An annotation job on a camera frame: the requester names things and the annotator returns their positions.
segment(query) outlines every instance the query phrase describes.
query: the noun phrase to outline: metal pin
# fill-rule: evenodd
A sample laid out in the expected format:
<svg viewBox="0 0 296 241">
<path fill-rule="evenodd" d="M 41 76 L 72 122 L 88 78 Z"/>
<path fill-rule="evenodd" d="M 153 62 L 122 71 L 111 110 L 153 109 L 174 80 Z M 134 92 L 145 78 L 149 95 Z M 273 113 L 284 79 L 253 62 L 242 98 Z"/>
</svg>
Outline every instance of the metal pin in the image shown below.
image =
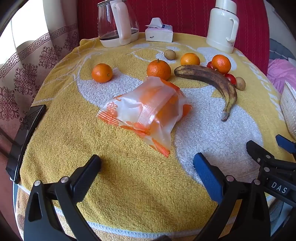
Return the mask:
<svg viewBox="0 0 296 241">
<path fill-rule="evenodd" d="M 36 182 L 34 182 L 34 186 L 39 186 L 41 184 L 41 181 L 37 180 Z"/>
<path fill-rule="evenodd" d="M 255 179 L 255 180 L 254 180 L 254 183 L 255 183 L 256 185 L 260 185 L 260 181 L 259 181 L 258 179 Z"/>
<path fill-rule="evenodd" d="M 69 178 L 68 177 L 62 177 L 61 178 L 61 182 L 62 183 L 66 183 L 67 181 L 69 181 Z"/>
<path fill-rule="evenodd" d="M 226 177 L 226 180 L 229 181 L 229 182 L 233 182 L 234 177 L 229 175 L 229 176 Z"/>
</svg>

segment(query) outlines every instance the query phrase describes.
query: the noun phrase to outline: glass pitcher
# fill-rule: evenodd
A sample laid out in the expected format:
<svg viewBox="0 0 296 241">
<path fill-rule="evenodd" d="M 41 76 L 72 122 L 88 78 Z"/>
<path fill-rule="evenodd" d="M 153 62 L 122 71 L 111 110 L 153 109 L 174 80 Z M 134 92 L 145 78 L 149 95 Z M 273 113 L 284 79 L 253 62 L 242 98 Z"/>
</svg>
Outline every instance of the glass pitcher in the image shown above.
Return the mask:
<svg viewBox="0 0 296 241">
<path fill-rule="evenodd" d="M 127 0 L 98 3 L 98 34 L 106 48 L 129 44 L 139 37 L 139 24 Z"/>
</svg>

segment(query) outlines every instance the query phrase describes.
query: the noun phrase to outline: pink blanket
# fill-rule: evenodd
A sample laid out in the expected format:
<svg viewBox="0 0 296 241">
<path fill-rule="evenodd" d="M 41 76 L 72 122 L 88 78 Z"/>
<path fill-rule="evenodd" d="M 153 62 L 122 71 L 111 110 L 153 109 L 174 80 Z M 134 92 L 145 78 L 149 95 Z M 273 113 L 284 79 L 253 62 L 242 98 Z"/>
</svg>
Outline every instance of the pink blanket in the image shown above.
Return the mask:
<svg viewBox="0 0 296 241">
<path fill-rule="evenodd" d="M 267 78 L 281 94 L 285 81 L 296 90 L 296 67 L 285 59 L 269 60 Z"/>
</svg>

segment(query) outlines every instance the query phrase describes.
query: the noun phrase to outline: banana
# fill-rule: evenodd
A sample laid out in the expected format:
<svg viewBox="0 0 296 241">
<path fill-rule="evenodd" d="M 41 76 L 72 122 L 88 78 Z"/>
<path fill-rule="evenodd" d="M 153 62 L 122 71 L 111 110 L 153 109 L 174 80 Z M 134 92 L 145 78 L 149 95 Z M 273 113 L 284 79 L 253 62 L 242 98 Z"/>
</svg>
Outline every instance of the banana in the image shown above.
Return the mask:
<svg viewBox="0 0 296 241">
<path fill-rule="evenodd" d="M 214 86 L 225 100 L 221 121 L 229 117 L 231 107 L 237 100 L 237 92 L 230 81 L 218 71 L 199 65 L 182 65 L 174 70 L 175 76 L 186 79 L 200 80 Z"/>
</svg>

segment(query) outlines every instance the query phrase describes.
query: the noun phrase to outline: white thermos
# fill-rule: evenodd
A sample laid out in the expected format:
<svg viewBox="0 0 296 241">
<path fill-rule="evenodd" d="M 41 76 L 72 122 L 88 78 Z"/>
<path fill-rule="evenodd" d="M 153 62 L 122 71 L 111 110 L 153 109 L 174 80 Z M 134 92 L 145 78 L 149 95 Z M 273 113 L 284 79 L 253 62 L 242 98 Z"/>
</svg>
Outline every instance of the white thermos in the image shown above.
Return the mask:
<svg viewBox="0 0 296 241">
<path fill-rule="evenodd" d="M 239 19 L 236 16 L 237 5 L 231 0 L 216 0 L 211 10 L 207 44 L 225 53 L 232 53 Z"/>
</svg>

